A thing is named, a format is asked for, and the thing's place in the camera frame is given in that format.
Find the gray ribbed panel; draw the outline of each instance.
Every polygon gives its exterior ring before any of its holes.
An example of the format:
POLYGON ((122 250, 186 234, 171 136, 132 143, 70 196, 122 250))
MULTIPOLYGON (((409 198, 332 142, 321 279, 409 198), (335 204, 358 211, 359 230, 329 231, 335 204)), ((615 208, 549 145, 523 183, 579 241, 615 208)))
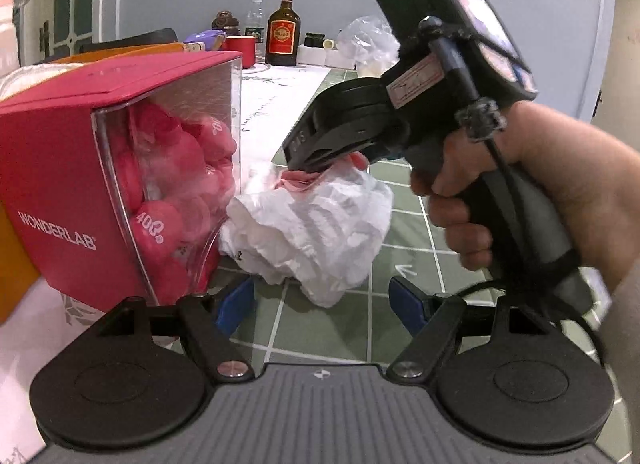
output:
POLYGON ((424 389, 373 366, 268 365, 218 389, 200 418, 154 446, 94 455, 52 446, 36 464, 610 464, 596 447, 556 456, 487 448, 450 426, 424 389), (328 370, 324 379, 314 373, 328 370))

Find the black handle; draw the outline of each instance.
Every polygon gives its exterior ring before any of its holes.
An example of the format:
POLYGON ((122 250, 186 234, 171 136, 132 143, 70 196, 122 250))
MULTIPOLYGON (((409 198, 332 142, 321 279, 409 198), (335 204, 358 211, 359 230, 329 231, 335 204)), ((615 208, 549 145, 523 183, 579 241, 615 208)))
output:
MULTIPOLYGON (((408 148, 406 160, 415 168, 436 176, 442 167, 442 138, 431 137, 408 148)), ((555 206, 520 165, 511 166, 516 186, 524 201, 524 214, 539 262, 551 263, 575 247, 555 206)), ((525 270, 526 247, 507 184, 496 170, 481 174, 459 195, 471 211, 471 221, 487 227, 494 238, 494 262, 489 273, 495 279, 517 281, 525 270)), ((554 288, 553 293, 585 314, 593 306, 591 290, 575 270, 554 288)))

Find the clear plastic water bottle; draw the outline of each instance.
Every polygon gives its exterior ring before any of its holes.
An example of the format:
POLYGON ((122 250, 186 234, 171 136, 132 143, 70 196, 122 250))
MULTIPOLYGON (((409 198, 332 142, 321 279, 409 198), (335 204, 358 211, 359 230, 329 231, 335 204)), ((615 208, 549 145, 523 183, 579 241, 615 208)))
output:
POLYGON ((264 48, 266 34, 264 31, 264 14, 262 14, 262 0, 251 0, 251 9, 246 15, 245 36, 255 36, 255 60, 264 63, 264 48))

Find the cable connector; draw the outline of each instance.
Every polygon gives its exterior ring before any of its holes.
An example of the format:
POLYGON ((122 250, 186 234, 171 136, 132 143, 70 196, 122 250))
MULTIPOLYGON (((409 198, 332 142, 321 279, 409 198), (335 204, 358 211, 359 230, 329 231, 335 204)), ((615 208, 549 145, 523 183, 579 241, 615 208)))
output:
POLYGON ((472 142, 489 140, 494 131, 507 127, 507 120, 500 113, 498 104, 488 97, 480 97, 466 108, 456 112, 456 121, 472 142))

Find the red bottle label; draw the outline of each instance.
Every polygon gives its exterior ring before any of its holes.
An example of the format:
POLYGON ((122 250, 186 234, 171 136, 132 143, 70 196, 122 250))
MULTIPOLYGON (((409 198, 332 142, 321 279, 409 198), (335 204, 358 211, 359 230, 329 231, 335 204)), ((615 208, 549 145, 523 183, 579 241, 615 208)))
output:
POLYGON ((277 19, 269 27, 270 54, 292 54, 296 24, 293 21, 277 19))

